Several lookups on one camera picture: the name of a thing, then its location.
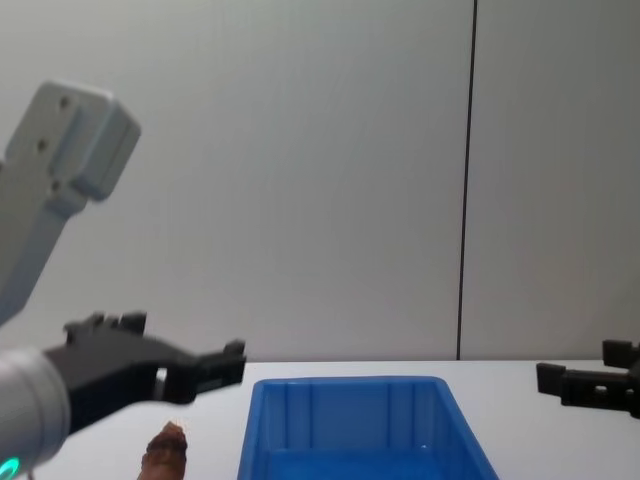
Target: gray robot arm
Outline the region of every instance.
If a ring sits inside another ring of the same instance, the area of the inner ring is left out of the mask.
[[[107,92],[53,82],[37,91],[0,161],[0,326],[26,304],[66,221],[111,194],[139,136]],[[0,480],[127,405],[187,404],[241,382],[242,342],[192,355],[145,337],[145,323],[95,314],[66,325],[59,347],[0,354]]]
[[[139,137],[107,92],[37,91],[0,164],[0,325],[26,304],[66,221],[111,194]]]

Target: small brown item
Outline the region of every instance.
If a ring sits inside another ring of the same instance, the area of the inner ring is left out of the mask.
[[[147,446],[138,480],[183,480],[187,439],[178,425],[167,423]]]

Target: white wall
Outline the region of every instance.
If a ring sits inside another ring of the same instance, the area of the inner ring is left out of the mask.
[[[481,0],[463,358],[640,340],[640,3]]]
[[[254,359],[452,358],[470,0],[0,2],[0,140],[38,84],[143,125],[0,346],[94,309]]]

